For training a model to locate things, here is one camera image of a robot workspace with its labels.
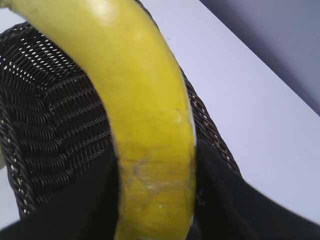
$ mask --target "black wicker basket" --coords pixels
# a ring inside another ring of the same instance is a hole
[[[240,175],[181,72],[197,138]],[[69,56],[27,22],[0,34],[0,143],[21,218],[47,204],[112,148],[109,130],[90,79]]]

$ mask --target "wicker basket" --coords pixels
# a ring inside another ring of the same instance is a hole
[[[240,171],[181,71],[198,139]],[[0,34],[0,143],[19,215],[47,204],[112,148],[103,105],[87,75],[29,23]]]

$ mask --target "yellow banana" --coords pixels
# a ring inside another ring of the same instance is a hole
[[[0,0],[88,74],[119,158],[116,240],[184,240],[195,197],[195,130],[179,66],[133,0]]]

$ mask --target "white table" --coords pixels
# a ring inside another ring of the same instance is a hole
[[[198,0],[143,0],[243,177],[320,223],[320,118]],[[0,10],[0,31],[22,20]],[[0,228],[18,219],[0,171]]]

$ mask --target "banana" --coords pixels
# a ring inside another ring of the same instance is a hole
[[[179,66],[133,0],[0,0],[79,64],[100,96],[120,175],[116,240],[184,240],[195,128]]]

